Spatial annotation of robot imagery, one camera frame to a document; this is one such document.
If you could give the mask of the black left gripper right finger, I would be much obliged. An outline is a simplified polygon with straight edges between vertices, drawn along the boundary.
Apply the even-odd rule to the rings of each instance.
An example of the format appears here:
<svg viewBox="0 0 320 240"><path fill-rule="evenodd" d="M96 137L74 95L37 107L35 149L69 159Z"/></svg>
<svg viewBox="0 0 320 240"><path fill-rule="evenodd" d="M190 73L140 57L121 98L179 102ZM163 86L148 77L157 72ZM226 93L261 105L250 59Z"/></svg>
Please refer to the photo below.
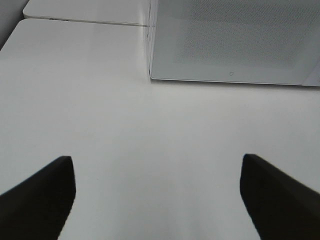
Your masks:
<svg viewBox="0 0 320 240"><path fill-rule="evenodd" d="M258 155L243 156L239 191L260 239L320 238L320 194Z"/></svg>

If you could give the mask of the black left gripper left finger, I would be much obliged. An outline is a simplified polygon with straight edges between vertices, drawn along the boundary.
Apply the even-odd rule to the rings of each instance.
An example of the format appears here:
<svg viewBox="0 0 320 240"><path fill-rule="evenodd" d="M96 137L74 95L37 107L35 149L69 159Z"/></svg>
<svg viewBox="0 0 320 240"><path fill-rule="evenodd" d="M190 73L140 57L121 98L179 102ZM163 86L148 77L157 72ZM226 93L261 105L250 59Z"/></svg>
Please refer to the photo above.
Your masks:
<svg viewBox="0 0 320 240"><path fill-rule="evenodd" d="M2 240L56 240L76 198L72 158L60 156L0 196Z"/></svg>

